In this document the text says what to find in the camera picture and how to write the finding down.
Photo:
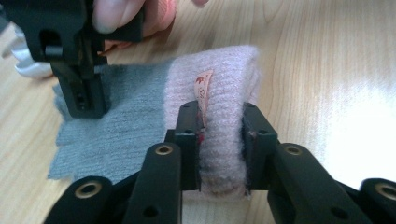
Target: light wood surface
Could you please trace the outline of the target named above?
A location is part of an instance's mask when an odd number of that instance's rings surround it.
[[[281,142],[309,148],[334,178],[396,181],[396,1],[179,1],[173,29],[113,52],[155,63],[251,44],[265,79],[259,107]],[[0,35],[0,50],[13,39]],[[69,181],[47,180],[61,118],[55,78],[32,80],[0,59],[0,223],[41,223]],[[184,202],[184,223],[273,223],[265,192],[240,203]]]

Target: finger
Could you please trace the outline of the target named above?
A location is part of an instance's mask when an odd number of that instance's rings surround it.
[[[92,23],[103,34],[114,32],[131,21],[145,0],[95,0]]]
[[[198,7],[203,7],[208,1],[209,0],[192,0],[192,2]]]
[[[153,35],[166,29],[176,16],[175,0],[147,0],[143,36]]]

